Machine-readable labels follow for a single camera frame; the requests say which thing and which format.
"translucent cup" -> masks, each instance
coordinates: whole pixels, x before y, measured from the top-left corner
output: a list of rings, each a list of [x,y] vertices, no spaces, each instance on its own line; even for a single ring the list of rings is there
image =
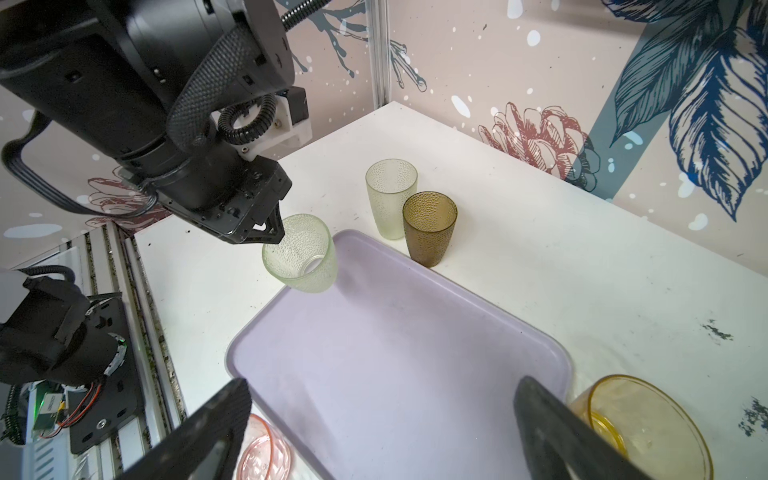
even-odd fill
[[[712,480],[712,458],[699,429],[682,407],[650,383],[607,376],[570,407],[651,478]]]
[[[433,267],[440,263],[453,235],[458,209],[437,192],[419,192],[402,206],[408,253],[414,261]]]
[[[280,431],[252,413],[243,435],[237,480],[286,480],[291,461],[290,446]]]
[[[291,288],[308,293],[328,290],[339,266],[328,227],[314,215],[283,220],[286,234],[277,245],[265,243],[261,257],[266,270]]]
[[[368,198],[382,237],[397,240],[405,235],[402,205],[416,193],[419,173],[404,160],[389,158],[371,165],[366,173]]]

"tray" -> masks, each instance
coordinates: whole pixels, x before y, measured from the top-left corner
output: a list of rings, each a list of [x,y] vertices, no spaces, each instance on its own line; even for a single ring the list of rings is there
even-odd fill
[[[336,283],[281,290],[229,373],[326,480],[530,478],[512,399],[524,375],[564,399],[565,350],[373,238],[333,239]]]

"white table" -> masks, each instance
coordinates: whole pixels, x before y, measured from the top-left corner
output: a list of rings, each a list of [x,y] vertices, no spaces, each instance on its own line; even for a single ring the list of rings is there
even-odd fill
[[[747,437],[738,425],[753,397],[768,403],[766,277],[399,104],[282,159],[293,189],[281,213],[312,213],[407,254],[404,240],[379,237],[366,193],[366,169],[389,157],[458,205],[435,270],[562,343],[571,395],[607,374],[639,376],[690,414],[717,478],[765,478],[768,432]],[[282,285],[261,245],[229,245],[176,217],[136,241],[193,412],[229,381],[229,342]],[[292,478],[304,475],[300,465]]]

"brown cup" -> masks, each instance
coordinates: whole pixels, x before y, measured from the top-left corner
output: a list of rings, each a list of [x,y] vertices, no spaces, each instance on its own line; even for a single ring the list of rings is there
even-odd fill
[[[406,200],[402,218],[411,258],[428,267],[440,263],[457,216],[453,200],[437,192],[420,192]]]

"beige wall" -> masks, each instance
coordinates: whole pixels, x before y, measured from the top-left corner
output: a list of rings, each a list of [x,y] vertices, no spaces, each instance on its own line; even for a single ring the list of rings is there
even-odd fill
[[[281,13],[286,10],[285,1],[278,5]],[[296,85],[306,89],[314,139],[373,109],[367,35],[353,30],[353,25],[366,24],[365,14],[333,14],[353,5],[355,0],[334,0],[325,13],[306,20],[288,34],[293,53],[306,68],[305,73],[294,62]],[[336,47],[346,52],[343,61],[352,74],[341,67],[334,41]],[[21,137],[28,128],[31,113],[29,105],[0,88],[0,144]],[[279,159],[289,152],[278,146],[266,155]],[[43,178],[91,208],[119,213],[143,203],[143,198],[120,185],[113,174],[117,164],[112,159],[57,124],[29,144],[24,156],[25,162]],[[167,212],[158,207],[147,217],[121,224],[136,230],[165,215]],[[0,168],[0,266],[18,265],[102,221],[105,219],[68,214],[53,207]]]
[[[569,150],[567,139],[557,144],[548,136],[544,117],[557,117],[550,125],[553,131],[560,128],[554,124],[567,127],[578,123],[575,130],[582,133],[579,137],[594,142],[594,150],[587,143],[583,153],[588,156],[588,166],[596,169],[596,185],[591,184],[591,179],[572,183],[750,269],[768,274],[768,253],[763,247],[768,235],[766,176],[757,177],[745,189],[734,221],[701,187],[689,184],[678,195],[683,181],[678,178],[681,170],[670,146],[667,114],[653,120],[661,125],[656,126],[657,132],[649,127],[653,121],[635,129],[643,144],[633,143],[625,150],[625,145],[632,142],[629,137],[620,137],[615,145],[610,145],[617,123],[611,110],[612,91],[636,53],[636,46],[642,45],[638,42],[644,40],[647,24],[617,18],[600,0],[390,0],[389,13],[392,39],[407,45],[410,66],[418,69],[427,84],[421,91],[413,81],[406,80],[404,88],[400,88],[393,75],[394,100],[478,141],[484,140],[480,133],[481,127],[486,127],[492,138],[499,141],[496,147],[561,177],[567,177],[567,159],[576,156],[568,156],[574,146]],[[659,25],[675,18],[684,20],[670,17]],[[499,127],[495,136],[492,133],[497,122],[514,124],[514,114],[505,118],[508,102],[516,107],[521,121],[534,120],[540,130],[521,129],[521,136],[516,137],[512,125],[512,151],[505,146],[505,136]],[[543,115],[537,114],[539,108]],[[530,147],[527,154],[514,151],[515,138]],[[485,143],[492,142],[486,138]]]

